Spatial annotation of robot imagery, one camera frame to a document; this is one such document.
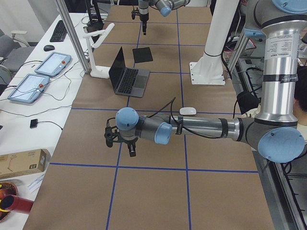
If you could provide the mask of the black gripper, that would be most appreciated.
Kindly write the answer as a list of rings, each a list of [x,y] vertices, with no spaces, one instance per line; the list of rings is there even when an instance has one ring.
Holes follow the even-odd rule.
[[[142,21],[142,32],[143,32],[143,35],[146,35],[147,21],[149,20],[149,13],[147,13],[147,14],[140,14],[140,20]]]
[[[128,149],[129,149],[129,155],[130,157],[135,157],[136,156],[136,142],[138,140],[137,137],[131,137],[128,139],[123,138],[123,136],[121,134],[119,134],[118,136],[118,140],[119,142],[124,142],[128,145]]]

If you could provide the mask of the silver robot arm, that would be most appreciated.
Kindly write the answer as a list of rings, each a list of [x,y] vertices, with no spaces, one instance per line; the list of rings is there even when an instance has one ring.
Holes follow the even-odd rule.
[[[171,13],[171,11],[184,7],[189,3],[189,0],[139,0],[138,8],[131,13],[131,16],[135,17],[135,15],[138,15],[140,17],[142,22],[142,32],[146,35],[150,5],[155,6],[160,14],[166,17]]]
[[[247,143],[273,162],[286,163],[299,157],[305,149],[305,140],[297,129],[293,103],[298,80],[299,37],[306,24],[304,0],[252,0],[248,3],[246,28],[260,29],[266,37],[261,107],[254,118],[146,116],[125,107],[115,117],[119,140],[128,144],[132,156],[138,138],[167,144],[171,133],[191,133]]]

